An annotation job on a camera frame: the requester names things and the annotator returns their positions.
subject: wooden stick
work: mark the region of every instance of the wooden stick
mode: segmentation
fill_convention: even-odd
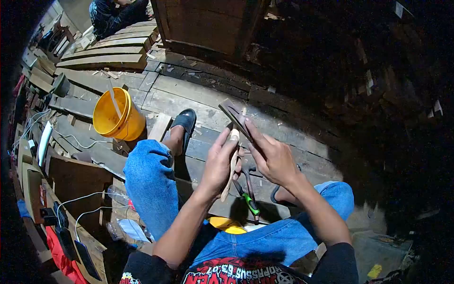
[[[240,140],[240,132],[238,131],[236,125],[233,126],[233,129],[230,131],[230,140],[234,140],[234,137],[237,137],[237,141]],[[233,153],[232,159],[230,160],[230,176],[226,187],[221,193],[221,201],[224,202],[227,198],[228,192],[230,190],[230,184],[232,183],[233,173],[235,172],[235,166],[237,165],[238,160],[238,147]]]

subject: hand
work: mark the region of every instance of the hand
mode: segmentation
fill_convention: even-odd
[[[287,188],[300,174],[295,166],[290,147],[258,131],[249,118],[245,125],[253,143],[248,147],[258,170],[272,183]]]
[[[196,192],[202,191],[205,197],[213,200],[221,197],[221,190],[224,189],[230,177],[230,159],[238,147],[238,140],[228,140],[226,142],[230,130],[230,128],[226,127],[208,151],[202,181],[196,190]],[[240,176],[241,157],[243,156],[244,150],[240,147],[237,165],[233,174],[234,180],[237,180]]]

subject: yellow bucket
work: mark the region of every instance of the yellow bucket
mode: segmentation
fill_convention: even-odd
[[[145,116],[137,109],[127,90],[113,88],[121,117],[106,91],[96,103],[93,111],[93,127],[104,137],[113,137],[125,141],[137,139],[145,127]]]

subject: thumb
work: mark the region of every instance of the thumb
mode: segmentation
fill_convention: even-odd
[[[228,140],[224,146],[222,147],[221,151],[219,152],[219,155],[221,157],[227,156],[230,157],[230,154],[236,150],[238,146],[238,136],[233,136],[232,139]]]

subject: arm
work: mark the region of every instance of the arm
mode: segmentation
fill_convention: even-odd
[[[221,190],[227,184],[230,176],[230,158],[238,146],[238,139],[226,142],[229,133],[230,129],[226,128],[216,139],[208,152],[200,185],[154,246],[153,255],[165,260],[172,269],[178,268],[186,258],[208,210],[221,196]],[[243,155],[244,152],[240,150],[239,156]],[[235,167],[234,179],[238,179],[240,171],[241,159]]]
[[[306,176],[295,166],[288,145],[264,135],[246,119],[254,144],[249,144],[259,171],[271,182],[289,191],[307,211],[317,236],[327,246],[351,244],[350,233],[344,220],[315,190]]]

